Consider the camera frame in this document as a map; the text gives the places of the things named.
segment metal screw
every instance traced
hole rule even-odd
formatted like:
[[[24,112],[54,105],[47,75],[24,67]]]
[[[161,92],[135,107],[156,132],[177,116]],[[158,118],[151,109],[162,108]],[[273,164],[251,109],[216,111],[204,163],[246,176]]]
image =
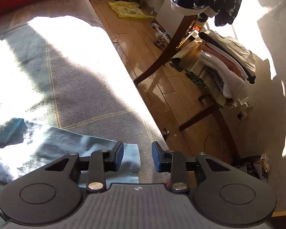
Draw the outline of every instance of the metal screw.
[[[172,188],[174,189],[174,190],[184,190],[184,189],[186,189],[188,186],[185,184],[185,183],[174,183],[173,185],[172,185]]]
[[[89,183],[88,188],[93,189],[93,190],[98,190],[103,188],[104,185],[103,183],[99,183],[99,182],[93,182],[93,183]]]

